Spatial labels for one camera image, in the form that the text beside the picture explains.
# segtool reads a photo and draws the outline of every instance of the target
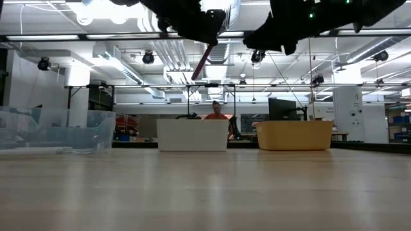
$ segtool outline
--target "white column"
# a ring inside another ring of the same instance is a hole
[[[90,69],[86,66],[73,66],[66,69],[67,86],[85,86],[90,83]],[[69,126],[87,126],[89,109],[89,89],[82,88],[71,91]]]
[[[359,65],[344,68],[334,72],[334,83],[362,83]],[[333,91],[335,124],[339,131],[349,133],[349,141],[365,141],[362,98],[361,87],[336,87]]]

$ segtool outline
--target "transparent storage container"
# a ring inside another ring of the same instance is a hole
[[[78,118],[64,109],[0,107],[0,154],[109,153],[116,114],[88,111]]]

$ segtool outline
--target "white storage box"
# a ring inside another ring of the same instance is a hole
[[[158,119],[160,151],[227,151],[228,120]]]

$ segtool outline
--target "clear plastic bin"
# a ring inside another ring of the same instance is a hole
[[[111,151],[115,113],[88,111],[83,126],[68,123],[70,114],[63,109],[0,107],[0,154]]]
[[[259,147],[269,151],[327,150],[333,121],[267,121],[256,125]]]

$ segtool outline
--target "orange shirt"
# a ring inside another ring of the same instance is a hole
[[[227,116],[223,114],[217,115],[215,113],[212,113],[212,114],[207,115],[204,119],[229,119],[229,118],[227,118]]]

